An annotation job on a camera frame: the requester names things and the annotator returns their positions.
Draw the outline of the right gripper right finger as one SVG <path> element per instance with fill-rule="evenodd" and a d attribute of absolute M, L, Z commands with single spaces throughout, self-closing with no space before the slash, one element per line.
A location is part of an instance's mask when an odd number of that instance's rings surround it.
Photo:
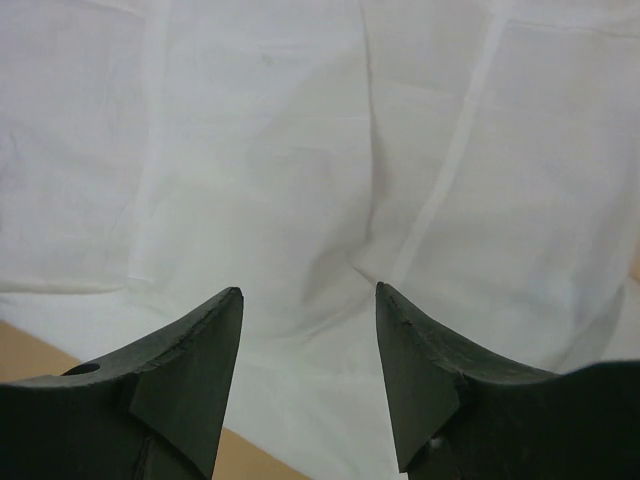
<path fill-rule="evenodd" d="M 500 356 L 379 283 L 397 464 L 411 479 L 635 479 L 639 365 L 555 374 Z"/>

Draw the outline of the white long sleeve shirt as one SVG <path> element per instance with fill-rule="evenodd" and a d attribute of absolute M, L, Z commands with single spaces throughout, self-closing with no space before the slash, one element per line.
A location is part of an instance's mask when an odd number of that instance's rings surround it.
<path fill-rule="evenodd" d="M 5 1 L 1 318 L 82 360 L 229 287 L 226 426 L 395 479 L 374 291 L 639 355 L 635 1 Z"/>

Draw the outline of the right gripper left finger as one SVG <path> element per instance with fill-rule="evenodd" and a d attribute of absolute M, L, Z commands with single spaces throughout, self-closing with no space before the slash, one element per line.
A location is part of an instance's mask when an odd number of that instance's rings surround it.
<path fill-rule="evenodd" d="M 230 287 L 62 375 L 2 384 L 2 478 L 211 478 L 242 318 Z"/>

